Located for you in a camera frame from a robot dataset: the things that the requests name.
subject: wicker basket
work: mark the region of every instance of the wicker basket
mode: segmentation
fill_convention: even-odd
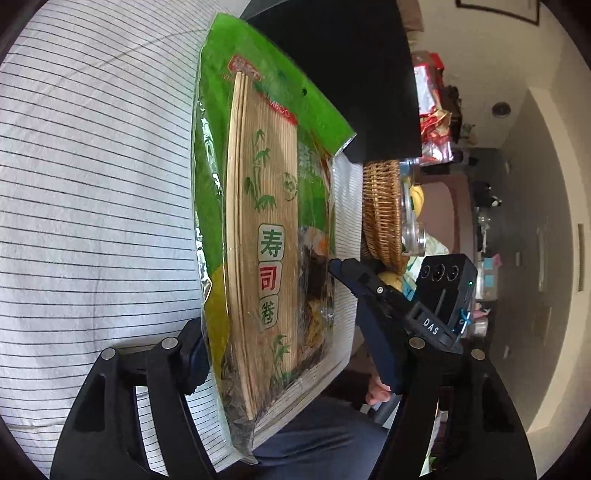
[[[363,165],[363,233],[369,252],[398,273],[406,269],[402,255],[402,188],[397,160]]]

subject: yellow fruit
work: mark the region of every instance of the yellow fruit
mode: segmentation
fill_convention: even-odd
[[[425,203],[425,194],[423,189],[418,185],[410,187],[410,197],[413,199],[413,210],[415,215],[418,217],[423,210],[423,204]]]
[[[390,285],[399,292],[402,292],[402,277],[397,273],[386,270],[385,272],[381,272],[378,277],[386,285]]]

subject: red logo label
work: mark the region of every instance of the red logo label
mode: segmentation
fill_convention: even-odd
[[[236,75],[238,72],[242,72],[244,75],[248,75],[252,80],[258,82],[262,79],[262,75],[256,69],[256,67],[250,63],[244,57],[238,54],[234,54],[230,63],[228,63],[228,70]]]
[[[297,118],[296,116],[291,113],[287,108],[285,108],[280,103],[277,103],[271,100],[268,96],[265,95],[265,99],[267,100],[267,104],[278,114],[284,117],[289,123],[292,125],[297,125]]]

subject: green packaging bag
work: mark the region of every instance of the green packaging bag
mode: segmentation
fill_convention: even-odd
[[[218,14],[199,66],[193,197],[202,316],[234,447],[332,341],[332,158],[354,133],[293,63]]]

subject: person's hand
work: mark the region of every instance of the person's hand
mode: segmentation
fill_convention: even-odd
[[[367,405],[375,405],[378,402],[388,401],[392,398],[390,392],[390,387],[383,384],[379,379],[378,373],[374,371],[369,379],[369,388],[368,393],[365,396],[365,403],[367,403]]]

